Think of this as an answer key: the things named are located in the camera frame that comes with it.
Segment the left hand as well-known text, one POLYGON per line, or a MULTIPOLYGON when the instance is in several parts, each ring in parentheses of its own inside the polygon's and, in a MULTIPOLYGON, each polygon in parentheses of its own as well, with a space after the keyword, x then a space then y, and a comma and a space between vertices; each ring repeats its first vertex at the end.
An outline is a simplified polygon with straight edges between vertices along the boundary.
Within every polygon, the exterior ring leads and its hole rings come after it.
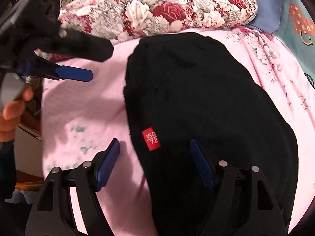
POLYGON ((0 139, 2 143, 11 141, 15 138, 21 115, 25 111, 26 102, 30 101, 32 96, 32 88, 28 86, 24 89, 19 100, 13 101, 4 107, 0 124, 0 139))

